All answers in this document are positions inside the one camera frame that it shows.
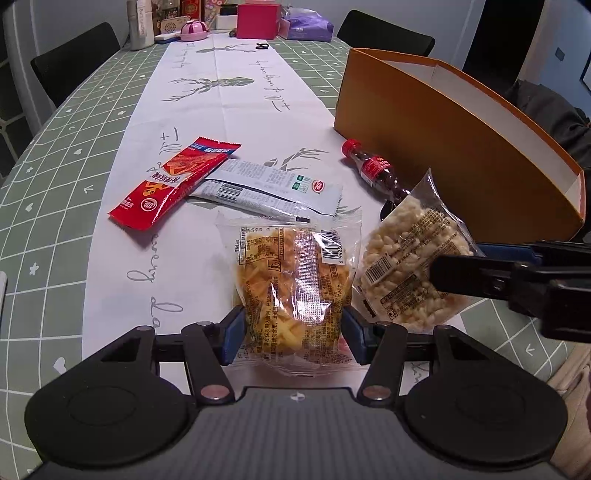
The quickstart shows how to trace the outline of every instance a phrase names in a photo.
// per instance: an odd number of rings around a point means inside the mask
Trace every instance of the circular pad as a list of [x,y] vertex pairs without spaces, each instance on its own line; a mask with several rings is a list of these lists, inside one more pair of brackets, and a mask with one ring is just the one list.
[[153,455],[187,422],[187,403],[173,384],[114,362],[68,372],[37,392],[25,411],[39,454],[75,468],[110,468]]
[[566,427],[560,396],[530,374],[491,361],[456,362],[407,395],[408,425],[462,462],[503,467],[549,456]]

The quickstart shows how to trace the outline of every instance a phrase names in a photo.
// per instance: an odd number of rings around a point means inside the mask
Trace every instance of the red snack packet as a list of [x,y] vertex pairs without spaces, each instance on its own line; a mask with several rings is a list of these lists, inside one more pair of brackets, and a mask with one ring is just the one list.
[[121,225],[147,230],[239,147],[199,137],[161,167],[150,169],[146,180],[109,215]]

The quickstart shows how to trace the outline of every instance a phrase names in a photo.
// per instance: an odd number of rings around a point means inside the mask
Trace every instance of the pink container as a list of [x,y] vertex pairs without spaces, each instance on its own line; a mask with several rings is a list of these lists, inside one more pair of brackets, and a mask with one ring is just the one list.
[[196,41],[207,38],[209,29],[207,25],[200,20],[189,20],[181,28],[182,41]]

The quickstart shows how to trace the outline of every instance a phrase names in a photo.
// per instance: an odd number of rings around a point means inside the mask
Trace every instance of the chair backrest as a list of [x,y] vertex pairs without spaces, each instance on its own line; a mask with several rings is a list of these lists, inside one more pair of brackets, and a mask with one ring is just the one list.
[[379,18],[351,10],[337,37],[353,48],[377,48],[427,57],[435,39],[422,33],[398,27]]
[[121,47],[108,23],[31,60],[31,67],[56,107]]

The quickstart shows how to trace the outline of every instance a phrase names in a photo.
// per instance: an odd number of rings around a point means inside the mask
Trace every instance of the transparent plastic bag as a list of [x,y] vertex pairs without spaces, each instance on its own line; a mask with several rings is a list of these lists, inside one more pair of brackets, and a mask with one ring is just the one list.
[[426,333],[470,304],[429,282],[440,255],[483,256],[466,225],[441,201],[431,170],[365,242],[356,288],[379,320]]
[[235,363],[262,360],[307,375],[350,364],[340,317],[359,262],[361,215],[317,223],[220,215],[217,228],[246,308]]

